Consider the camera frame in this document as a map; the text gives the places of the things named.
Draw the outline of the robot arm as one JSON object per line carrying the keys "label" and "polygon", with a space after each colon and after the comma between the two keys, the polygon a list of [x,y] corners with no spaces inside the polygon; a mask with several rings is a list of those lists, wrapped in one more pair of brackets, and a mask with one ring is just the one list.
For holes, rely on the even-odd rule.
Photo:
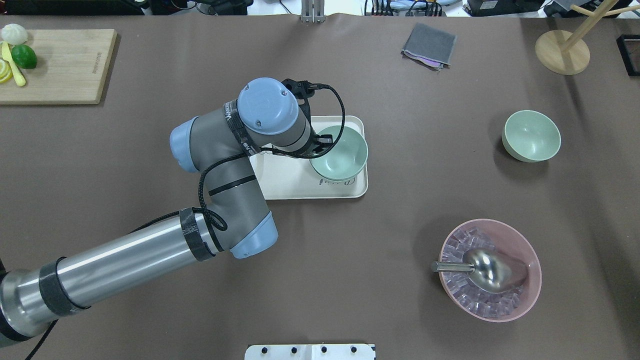
{"label": "robot arm", "polygon": [[58,319],[224,251],[245,259],[269,249],[278,230],[250,157],[310,160],[333,150],[342,134],[319,135],[311,123],[308,99],[323,90],[333,88],[261,77],[220,109],[174,128],[170,149],[183,170],[199,173],[199,206],[39,269],[2,269],[1,346],[44,341]]}

